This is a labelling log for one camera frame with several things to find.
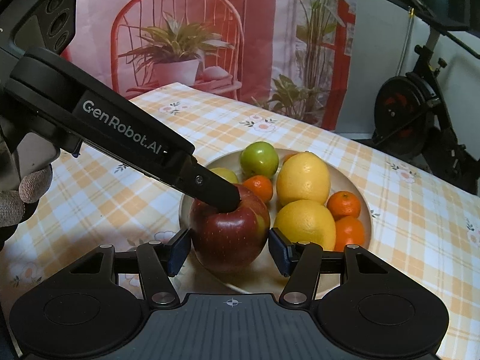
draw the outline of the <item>plate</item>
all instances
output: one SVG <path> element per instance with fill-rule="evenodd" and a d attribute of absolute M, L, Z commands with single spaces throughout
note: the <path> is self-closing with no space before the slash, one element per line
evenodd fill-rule
<path fill-rule="evenodd" d="M 287 149 L 275 149 L 280 158 L 280 166 L 283 158 L 288 154 L 296 154 L 298 151 Z M 206 167 L 212 168 L 227 168 L 231 169 L 237 174 L 240 182 L 244 181 L 244 176 L 240 167 L 240 154 L 242 150 L 234 151 L 229 154 L 225 154 L 214 161 L 208 163 Z M 330 172 L 331 189 L 330 194 L 338 191 L 349 191 L 358 197 L 361 203 L 361 213 L 358 218 L 365 228 L 365 243 L 362 245 L 365 249 L 368 249 L 371 240 L 371 231 L 373 223 L 371 220 L 370 209 L 358 188 L 350 181 L 350 179 L 340 172 L 337 168 L 327 163 L 328 171 Z M 272 178 L 275 185 L 277 181 L 277 174 Z M 180 200 L 180 207 L 178 212 L 180 228 L 186 229 L 189 226 L 189 212 L 193 199 L 190 196 L 183 195 Z M 271 223 L 273 224 L 275 216 L 280 207 L 277 205 L 277 192 L 274 188 L 274 195 L 272 200 L 267 204 L 270 212 Z M 221 283 L 243 294 L 251 293 L 272 293 L 277 298 L 280 296 L 288 279 L 280 275 L 275 263 L 268 251 L 268 243 L 262 250 L 262 253 L 243 271 L 235 274 L 218 274 L 211 272 Z M 325 293 L 335 288 L 340 284 L 339 274 L 325 274 L 320 278 L 320 283 L 317 288 L 316 298 L 321 298 Z"/>

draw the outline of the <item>silver screw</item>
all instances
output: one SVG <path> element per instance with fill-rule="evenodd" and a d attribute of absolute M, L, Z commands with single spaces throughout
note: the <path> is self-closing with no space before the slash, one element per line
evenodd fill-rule
<path fill-rule="evenodd" d="M 169 304 L 174 300 L 175 296 L 169 292 L 157 292 L 156 294 L 152 295 L 152 301 L 156 304 Z"/>
<path fill-rule="evenodd" d="M 307 296 L 302 292 L 287 292 L 284 295 L 283 300 L 291 304 L 301 304 L 307 300 Z"/>

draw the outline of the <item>camera lens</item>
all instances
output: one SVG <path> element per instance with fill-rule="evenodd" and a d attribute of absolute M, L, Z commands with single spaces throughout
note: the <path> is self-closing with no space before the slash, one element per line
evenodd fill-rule
<path fill-rule="evenodd" d="M 63 3 L 63 0 L 50 0 L 49 3 L 46 5 L 46 12 L 47 13 L 52 13 L 62 3 Z"/>
<path fill-rule="evenodd" d="M 57 18 L 53 21 L 50 25 L 49 35 L 55 36 L 63 27 L 63 25 L 67 22 L 68 19 L 68 12 L 62 12 L 57 16 Z"/>
<path fill-rule="evenodd" d="M 55 50 L 58 50 L 59 48 L 62 47 L 62 45 L 65 43 L 65 41 L 67 40 L 67 37 L 68 37 L 68 31 L 67 32 L 64 32 L 62 35 L 60 35 L 60 37 L 57 39 L 57 41 L 55 42 Z"/>

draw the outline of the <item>black robotic gripper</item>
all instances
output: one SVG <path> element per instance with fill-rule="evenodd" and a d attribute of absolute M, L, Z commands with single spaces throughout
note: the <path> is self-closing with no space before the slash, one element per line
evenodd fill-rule
<path fill-rule="evenodd" d="M 433 293 L 358 245 L 344 252 L 292 244 L 279 230 L 268 247 L 290 277 L 271 294 L 188 294 L 169 276 L 190 252 L 189 231 L 136 251 L 100 245 L 20 297 L 10 327 L 25 360 L 436 359 L 448 312 Z M 118 285 L 139 274 L 143 299 Z M 315 299 L 322 274 L 341 284 Z"/>

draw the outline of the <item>red apple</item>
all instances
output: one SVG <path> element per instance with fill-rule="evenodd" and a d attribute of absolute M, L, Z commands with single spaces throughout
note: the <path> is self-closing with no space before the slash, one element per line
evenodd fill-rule
<path fill-rule="evenodd" d="M 235 184 L 240 205 L 218 212 L 195 199 L 190 209 L 191 240 L 202 265 L 215 272 L 235 272 L 248 266 L 262 251 L 270 228 L 265 203 L 248 188 Z"/>

